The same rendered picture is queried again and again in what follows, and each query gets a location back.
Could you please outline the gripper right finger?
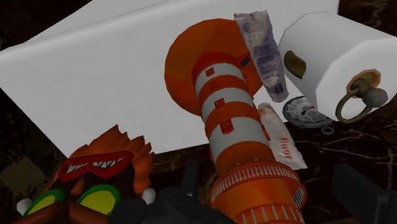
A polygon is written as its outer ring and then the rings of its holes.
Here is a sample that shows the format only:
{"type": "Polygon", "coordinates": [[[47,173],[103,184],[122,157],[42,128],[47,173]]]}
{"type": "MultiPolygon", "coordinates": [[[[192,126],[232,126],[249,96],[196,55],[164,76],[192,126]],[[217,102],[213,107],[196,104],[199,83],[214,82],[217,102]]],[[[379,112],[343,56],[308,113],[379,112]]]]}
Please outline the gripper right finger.
{"type": "Polygon", "coordinates": [[[334,165],[331,192],[358,224],[397,224],[397,191],[382,189],[348,164],[334,165]]]}

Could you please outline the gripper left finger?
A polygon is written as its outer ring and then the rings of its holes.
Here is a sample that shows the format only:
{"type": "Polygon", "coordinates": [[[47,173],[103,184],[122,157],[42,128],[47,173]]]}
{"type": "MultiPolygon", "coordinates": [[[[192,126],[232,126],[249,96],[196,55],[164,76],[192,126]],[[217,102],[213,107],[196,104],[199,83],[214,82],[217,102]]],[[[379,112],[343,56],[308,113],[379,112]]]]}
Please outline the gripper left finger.
{"type": "Polygon", "coordinates": [[[181,181],[181,189],[192,199],[198,199],[199,167],[197,164],[186,164],[181,181]]]}

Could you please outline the orange white striped lighthouse figure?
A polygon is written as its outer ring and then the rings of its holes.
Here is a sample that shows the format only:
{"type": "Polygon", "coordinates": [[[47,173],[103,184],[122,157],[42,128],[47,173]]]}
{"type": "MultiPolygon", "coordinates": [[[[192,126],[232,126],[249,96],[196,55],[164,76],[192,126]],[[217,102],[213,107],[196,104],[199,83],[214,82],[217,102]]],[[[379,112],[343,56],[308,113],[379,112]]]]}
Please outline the orange white striped lighthouse figure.
{"type": "Polygon", "coordinates": [[[218,173],[212,208],[236,224],[305,224],[305,188],[270,149],[253,102],[261,81],[237,24],[187,28],[169,48],[164,78],[172,99],[204,123],[218,173]]]}

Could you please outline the tribal mask toy orange hair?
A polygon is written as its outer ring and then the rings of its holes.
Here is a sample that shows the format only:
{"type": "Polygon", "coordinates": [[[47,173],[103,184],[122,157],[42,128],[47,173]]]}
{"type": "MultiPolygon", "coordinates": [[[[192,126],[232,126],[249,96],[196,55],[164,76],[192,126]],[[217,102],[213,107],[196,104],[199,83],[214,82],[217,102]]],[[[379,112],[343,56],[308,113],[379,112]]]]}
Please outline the tribal mask toy orange hair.
{"type": "Polygon", "coordinates": [[[74,151],[49,187],[13,224],[107,224],[125,199],[154,202],[151,144],[130,139],[117,125],[74,151]]]}

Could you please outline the white tube red lettering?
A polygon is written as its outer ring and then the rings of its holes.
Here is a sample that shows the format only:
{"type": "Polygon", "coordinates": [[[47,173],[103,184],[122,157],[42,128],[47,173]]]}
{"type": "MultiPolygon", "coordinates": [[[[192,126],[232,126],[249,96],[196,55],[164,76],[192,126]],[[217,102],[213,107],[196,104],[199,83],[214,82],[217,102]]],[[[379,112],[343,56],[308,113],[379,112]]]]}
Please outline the white tube red lettering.
{"type": "Polygon", "coordinates": [[[289,130],[272,106],[267,102],[261,103],[258,112],[261,123],[270,137],[270,148],[275,159],[293,170],[307,169],[307,164],[297,150],[289,130]]]}

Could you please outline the round silver stopwatch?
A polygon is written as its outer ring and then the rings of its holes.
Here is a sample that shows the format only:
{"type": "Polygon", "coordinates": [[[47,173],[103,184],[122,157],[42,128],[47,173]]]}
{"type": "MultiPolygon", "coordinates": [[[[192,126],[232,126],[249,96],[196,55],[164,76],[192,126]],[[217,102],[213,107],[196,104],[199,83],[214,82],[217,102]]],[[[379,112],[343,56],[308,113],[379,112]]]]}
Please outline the round silver stopwatch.
{"type": "Polygon", "coordinates": [[[320,113],[304,96],[286,102],[282,113],[288,122],[301,129],[320,129],[328,136],[334,134],[334,129],[330,126],[333,120],[320,113]]]}

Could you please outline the brass toilet paper holder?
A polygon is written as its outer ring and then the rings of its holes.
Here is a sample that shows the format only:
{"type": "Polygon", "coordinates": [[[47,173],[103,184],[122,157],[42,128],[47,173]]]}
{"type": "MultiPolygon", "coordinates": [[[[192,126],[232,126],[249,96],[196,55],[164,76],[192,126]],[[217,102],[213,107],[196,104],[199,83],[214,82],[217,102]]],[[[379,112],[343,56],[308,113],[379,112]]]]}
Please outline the brass toilet paper holder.
{"type": "Polygon", "coordinates": [[[357,74],[347,85],[347,93],[338,102],[335,116],[341,123],[353,123],[368,115],[373,108],[382,107],[388,100],[387,92],[377,86],[380,83],[380,73],[376,69],[364,70],[357,74]],[[360,98],[365,108],[355,117],[345,119],[342,109],[350,98],[360,98]]]}

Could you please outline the grey printed tube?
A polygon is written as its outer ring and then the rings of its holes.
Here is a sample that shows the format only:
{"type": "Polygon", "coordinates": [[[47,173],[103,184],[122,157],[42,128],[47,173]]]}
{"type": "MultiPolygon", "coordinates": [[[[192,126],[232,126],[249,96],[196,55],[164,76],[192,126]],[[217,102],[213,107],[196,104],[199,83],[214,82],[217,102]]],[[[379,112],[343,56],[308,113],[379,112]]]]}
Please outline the grey printed tube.
{"type": "Polygon", "coordinates": [[[274,102],[284,101],[289,92],[268,11],[236,13],[234,20],[270,98],[274,102]]]}

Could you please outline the white toilet paper roll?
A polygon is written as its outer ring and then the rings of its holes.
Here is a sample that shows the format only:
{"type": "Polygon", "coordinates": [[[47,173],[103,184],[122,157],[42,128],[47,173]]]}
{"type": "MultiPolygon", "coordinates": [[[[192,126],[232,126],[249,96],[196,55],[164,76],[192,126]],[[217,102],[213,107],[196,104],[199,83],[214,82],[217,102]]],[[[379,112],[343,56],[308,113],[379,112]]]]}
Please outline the white toilet paper roll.
{"type": "Polygon", "coordinates": [[[333,120],[348,84],[364,71],[380,73],[378,87],[388,98],[397,94],[397,37],[337,14],[305,14],[285,30],[279,51],[306,65],[301,78],[284,71],[290,95],[304,95],[333,120]]]}

